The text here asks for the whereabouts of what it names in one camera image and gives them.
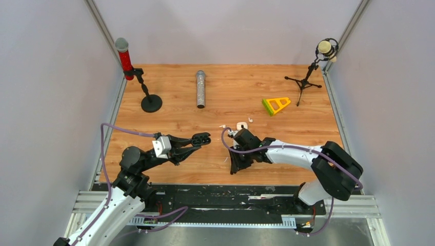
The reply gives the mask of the black earbud charging case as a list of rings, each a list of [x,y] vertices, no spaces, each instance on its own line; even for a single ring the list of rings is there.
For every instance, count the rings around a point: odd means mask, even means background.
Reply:
[[[210,136],[208,132],[196,133],[191,138],[191,144],[194,147],[208,145],[211,143]]]

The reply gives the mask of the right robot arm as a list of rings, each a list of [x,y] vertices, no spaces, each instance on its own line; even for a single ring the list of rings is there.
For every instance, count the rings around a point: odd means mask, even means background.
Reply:
[[[231,159],[230,173],[250,167],[254,162],[283,163],[311,170],[315,180],[302,183],[294,194],[296,212],[306,214],[320,200],[335,198],[347,201],[355,190],[362,189],[360,181],[364,169],[336,142],[321,146],[294,145],[275,138],[263,140],[248,129],[223,130],[232,138],[228,147]]]

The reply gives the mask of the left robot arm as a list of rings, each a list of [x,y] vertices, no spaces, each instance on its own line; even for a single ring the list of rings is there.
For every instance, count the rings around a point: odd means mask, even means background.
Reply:
[[[123,151],[121,170],[110,183],[107,196],[77,231],[68,238],[58,238],[54,245],[109,245],[134,216],[156,208],[156,189],[143,172],[168,161],[177,166],[211,142],[207,132],[194,134],[191,138],[161,133],[152,137],[153,148],[148,151],[135,146]]]

